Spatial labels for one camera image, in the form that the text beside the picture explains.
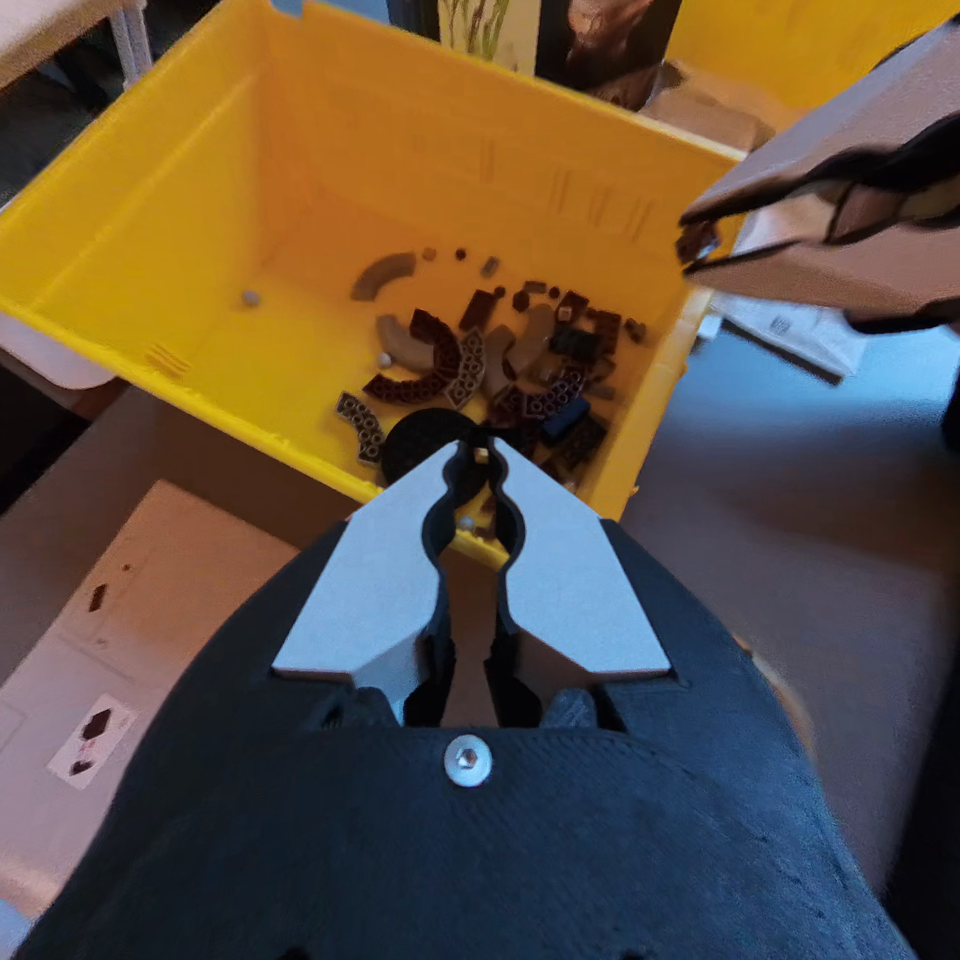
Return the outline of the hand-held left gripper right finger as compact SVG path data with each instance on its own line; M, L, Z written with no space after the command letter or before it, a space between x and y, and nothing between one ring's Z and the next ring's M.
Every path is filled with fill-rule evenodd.
M536 727L564 690L665 678L671 662L608 523L501 438L488 443L498 573L484 662L500 727Z

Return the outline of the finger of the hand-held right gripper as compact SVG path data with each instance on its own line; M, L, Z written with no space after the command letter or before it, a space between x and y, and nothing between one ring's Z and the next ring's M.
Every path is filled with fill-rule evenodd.
M718 292L818 306L850 325L957 325L958 180L914 193L852 184L751 211L732 251L685 277Z
M901 46L851 87L749 153L680 215L688 226L823 185L894 193L959 169L959 18Z

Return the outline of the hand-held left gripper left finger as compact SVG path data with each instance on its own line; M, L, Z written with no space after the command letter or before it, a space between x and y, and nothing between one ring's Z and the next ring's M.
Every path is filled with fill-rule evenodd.
M271 664L287 680L379 690L406 726L439 726L456 665L441 555L454 540L460 443L356 510Z

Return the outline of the dark brown brick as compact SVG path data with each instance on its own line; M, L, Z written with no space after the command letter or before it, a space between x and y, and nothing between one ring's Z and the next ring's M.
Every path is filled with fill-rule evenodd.
M678 263L686 268L708 258L722 245L716 222L690 222L684 225L675 243Z

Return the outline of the pile of brown toy bricks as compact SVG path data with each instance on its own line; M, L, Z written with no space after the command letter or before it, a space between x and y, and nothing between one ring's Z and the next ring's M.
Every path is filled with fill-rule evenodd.
M677 276L528 270L485 244L395 222L302 218L226 274L194 370L233 433L359 500L386 486L387 433L439 407L503 431L601 516L620 520L671 387Z

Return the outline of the yellow plastic bin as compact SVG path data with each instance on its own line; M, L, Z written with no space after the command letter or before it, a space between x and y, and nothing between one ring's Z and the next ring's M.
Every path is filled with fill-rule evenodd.
M684 1L667 57L809 111L957 9L950 1Z
M707 294L678 220L740 153L323 3L222 2L2 213L2 314L341 495L375 321L544 282L621 337L576 493L620 520Z

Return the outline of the grey desk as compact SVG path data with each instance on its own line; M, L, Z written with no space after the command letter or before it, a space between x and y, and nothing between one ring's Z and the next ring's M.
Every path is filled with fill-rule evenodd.
M621 525L774 667L812 719L873 888L898 852L958 637L958 337L869 338L826 382L723 331L694 351ZM2 680L164 479L290 546L354 502L127 389L2 516Z

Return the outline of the folded white leaflet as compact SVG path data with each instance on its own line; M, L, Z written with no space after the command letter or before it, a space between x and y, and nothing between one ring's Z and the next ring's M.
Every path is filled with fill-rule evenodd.
M861 370L868 338L836 310L715 293L709 312L735 334L828 382Z

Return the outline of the black round brick plate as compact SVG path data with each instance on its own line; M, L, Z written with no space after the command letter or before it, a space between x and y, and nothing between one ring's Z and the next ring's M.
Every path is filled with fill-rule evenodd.
M450 443L477 445L486 429L467 415L440 407L414 410L390 428L380 449L379 471L391 486Z

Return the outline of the open instruction booklet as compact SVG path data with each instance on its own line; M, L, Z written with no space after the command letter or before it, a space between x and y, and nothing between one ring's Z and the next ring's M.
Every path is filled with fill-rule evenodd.
M296 549L157 481L2 686L2 903L37 918L207 640Z

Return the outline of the black toy box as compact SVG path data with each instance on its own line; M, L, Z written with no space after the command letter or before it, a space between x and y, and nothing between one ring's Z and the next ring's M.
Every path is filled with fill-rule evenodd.
M634 113L662 84L681 7L681 1L388 4L394 26Z

